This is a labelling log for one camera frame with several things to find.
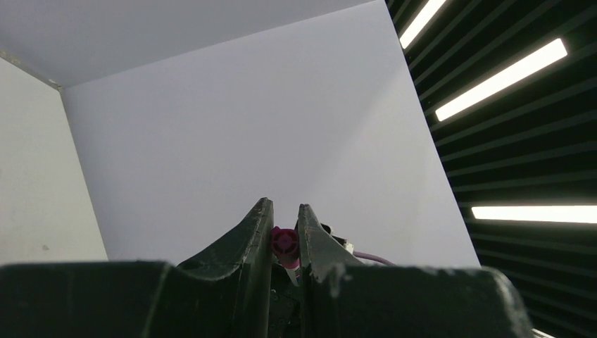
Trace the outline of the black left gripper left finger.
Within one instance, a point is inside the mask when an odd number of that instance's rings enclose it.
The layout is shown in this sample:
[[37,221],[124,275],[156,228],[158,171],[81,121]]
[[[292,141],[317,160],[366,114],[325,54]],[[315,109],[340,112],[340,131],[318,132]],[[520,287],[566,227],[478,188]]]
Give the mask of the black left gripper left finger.
[[2,337],[265,337],[273,203],[179,265],[165,261],[1,267]]

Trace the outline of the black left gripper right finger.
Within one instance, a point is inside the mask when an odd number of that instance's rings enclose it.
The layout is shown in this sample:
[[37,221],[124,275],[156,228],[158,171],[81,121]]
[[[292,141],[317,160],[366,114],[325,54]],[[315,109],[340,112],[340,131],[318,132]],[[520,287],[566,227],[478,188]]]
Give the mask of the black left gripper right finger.
[[493,268],[367,265],[322,227],[297,219],[303,337],[532,337],[512,282]]

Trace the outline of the ceiling light strip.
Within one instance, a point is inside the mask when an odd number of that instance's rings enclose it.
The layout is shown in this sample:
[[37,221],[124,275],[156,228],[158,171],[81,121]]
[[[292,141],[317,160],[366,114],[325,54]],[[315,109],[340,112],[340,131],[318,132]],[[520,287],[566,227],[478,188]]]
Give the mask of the ceiling light strip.
[[446,0],[428,0],[424,3],[424,6],[415,14],[415,17],[399,36],[398,40],[403,49],[407,49],[415,41],[445,3]]
[[436,109],[435,115],[438,121],[444,121],[539,72],[567,55],[568,52],[563,40],[561,38],[554,39],[439,107]]
[[596,206],[476,206],[480,220],[596,224]]

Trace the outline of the white marker pen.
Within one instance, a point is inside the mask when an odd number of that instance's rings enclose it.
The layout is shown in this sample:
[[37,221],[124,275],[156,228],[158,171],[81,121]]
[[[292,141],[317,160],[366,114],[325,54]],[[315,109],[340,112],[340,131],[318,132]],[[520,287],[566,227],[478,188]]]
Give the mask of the white marker pen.
[[300,267],[296,266],[295,268],[286,268],[285,270],[287,272],[287,275],[289,276],[291,283],[294,286],[298,287],[300,285],[300,281],[301,281]]

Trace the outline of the magenta marker cap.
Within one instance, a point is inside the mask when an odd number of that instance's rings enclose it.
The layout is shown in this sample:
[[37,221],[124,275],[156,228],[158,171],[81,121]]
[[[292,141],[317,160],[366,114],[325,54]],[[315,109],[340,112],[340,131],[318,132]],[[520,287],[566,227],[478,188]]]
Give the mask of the magenta marker cap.
[[270,233],[270,245],[281,266],[290,270],[299,267],[299,236],[295,230],[274,227]]

